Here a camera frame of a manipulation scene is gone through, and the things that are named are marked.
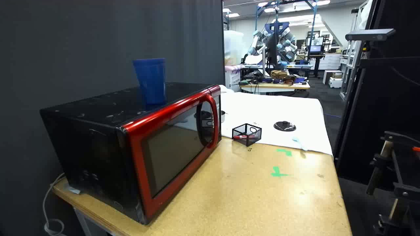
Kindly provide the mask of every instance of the office desk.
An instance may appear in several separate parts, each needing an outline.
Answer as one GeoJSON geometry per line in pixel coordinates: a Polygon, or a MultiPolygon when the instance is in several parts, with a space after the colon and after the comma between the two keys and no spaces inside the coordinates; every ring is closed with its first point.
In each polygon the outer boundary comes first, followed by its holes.
{"type": "Polygon", "coordinates": [[[317,152],[224,138],[150,225],[66,184],[54,193],[112,235],[352,235],[333,157],[317,152]]]}
{"type": "Polygon", "coordinates": [[[295,92],[295,90],[308,90],[310,89],[310,84],[247,84],[241,85],[241,89],[251,92],[251,93],[276,93],[276,92],[295,92]]]}

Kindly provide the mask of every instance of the microwave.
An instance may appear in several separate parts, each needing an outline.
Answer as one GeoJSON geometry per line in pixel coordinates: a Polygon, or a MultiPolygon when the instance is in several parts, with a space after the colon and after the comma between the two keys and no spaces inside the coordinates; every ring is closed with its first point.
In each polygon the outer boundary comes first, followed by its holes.
{"type": "Polygon", "coordinates": [[[140,88],[41,110],[71,187],[144,224],[154,220],[221,140],[221,88],[166,84],[145,107],[140,88]]]}

